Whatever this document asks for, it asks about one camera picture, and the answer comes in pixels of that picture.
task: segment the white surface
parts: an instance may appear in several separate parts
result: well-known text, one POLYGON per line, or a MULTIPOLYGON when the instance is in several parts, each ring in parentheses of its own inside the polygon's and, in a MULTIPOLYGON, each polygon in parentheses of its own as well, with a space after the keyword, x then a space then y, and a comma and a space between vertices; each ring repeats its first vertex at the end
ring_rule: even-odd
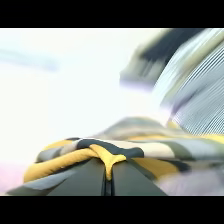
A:
POLYGON ((0 29, 1 46, 56 58, 50 73, 0 62, 0 160, 30 163, 44 146, 88 136, 126 115, 148 115, 149 95, 119 88, 133 51, 159 29, 0 29))

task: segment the white wall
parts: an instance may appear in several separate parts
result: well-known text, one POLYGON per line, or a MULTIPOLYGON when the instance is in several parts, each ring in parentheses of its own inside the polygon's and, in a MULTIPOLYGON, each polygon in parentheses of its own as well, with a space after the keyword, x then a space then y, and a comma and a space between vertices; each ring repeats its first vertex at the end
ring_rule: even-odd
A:
POLYGON ((148 96, 139 101, 120 90, 119 72, 138 44, 159 30, 0 29, 0 48, 41 53, 60 68, 0 62, 0 160, 30 163, 52 141, 91 135, 127 114, 147 113, 148 96))

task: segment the black bar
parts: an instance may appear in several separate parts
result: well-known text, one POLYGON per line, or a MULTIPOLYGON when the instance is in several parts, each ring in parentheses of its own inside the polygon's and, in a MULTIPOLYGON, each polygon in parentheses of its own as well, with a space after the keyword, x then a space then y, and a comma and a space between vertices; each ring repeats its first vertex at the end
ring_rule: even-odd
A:
POLYGON ((47 196, 102 196, 105 194, 105 166, 93 158, 47 196))
POLYGON ((151 180, 127 161, 113 166, 114 196, 166 196, 151 180))

